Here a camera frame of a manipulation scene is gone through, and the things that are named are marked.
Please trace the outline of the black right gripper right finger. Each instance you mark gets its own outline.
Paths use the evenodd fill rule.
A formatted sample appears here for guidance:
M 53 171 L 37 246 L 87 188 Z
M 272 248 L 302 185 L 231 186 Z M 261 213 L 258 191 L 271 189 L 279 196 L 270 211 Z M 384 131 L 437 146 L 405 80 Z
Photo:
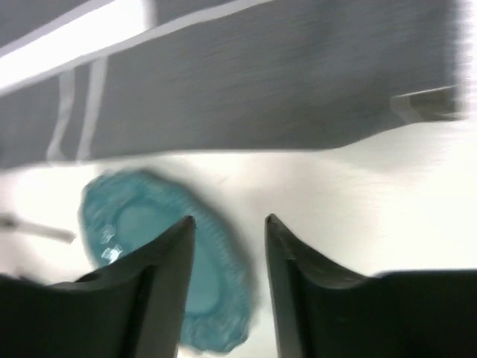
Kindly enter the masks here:
M 315 251 L 274 214 L 265 245 L 280 357 L 379 357 L 371 278 Z

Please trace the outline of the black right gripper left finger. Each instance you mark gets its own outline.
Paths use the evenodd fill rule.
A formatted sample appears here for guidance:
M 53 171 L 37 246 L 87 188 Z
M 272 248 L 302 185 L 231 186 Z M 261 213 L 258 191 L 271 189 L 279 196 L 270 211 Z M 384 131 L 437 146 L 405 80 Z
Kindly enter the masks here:
M 77 280 L 133 283 L 120 357 L 175 357 L 192 276 L 195 220 L 186 216 L 152 242 Z

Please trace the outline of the teal ceramic plate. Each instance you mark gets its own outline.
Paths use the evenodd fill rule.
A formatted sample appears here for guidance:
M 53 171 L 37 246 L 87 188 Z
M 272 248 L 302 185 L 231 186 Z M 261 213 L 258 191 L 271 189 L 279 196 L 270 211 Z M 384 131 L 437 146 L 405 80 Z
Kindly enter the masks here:
M 83 188 L 78 216 L 84 245 L 99 267 L 193 217 L 195 252 L 180 344 L 228 354 L 246 342 L 253 312 L 247 263 L 228 225 L 191 191 L 145 170 L 105 172 Z

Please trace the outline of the grey striped cloth placemat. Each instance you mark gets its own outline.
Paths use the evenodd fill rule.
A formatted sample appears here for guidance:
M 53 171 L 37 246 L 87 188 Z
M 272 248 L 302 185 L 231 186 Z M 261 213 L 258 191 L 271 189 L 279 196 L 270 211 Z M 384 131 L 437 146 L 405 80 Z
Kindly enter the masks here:
M 152 29 L 1 91 L 1 167 L 328 149 L 455 97 L 455 1 L 160 1 Z

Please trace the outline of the silver metal fork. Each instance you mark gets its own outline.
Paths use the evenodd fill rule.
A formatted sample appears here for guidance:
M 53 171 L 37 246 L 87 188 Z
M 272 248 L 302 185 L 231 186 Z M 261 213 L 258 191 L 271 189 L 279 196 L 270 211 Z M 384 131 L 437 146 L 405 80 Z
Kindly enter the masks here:
M 65 243 L 72 243 L 76 235 L 62 228 L 27 222 L 9 213 L 1 213 L 1 230 L 41 236 Z

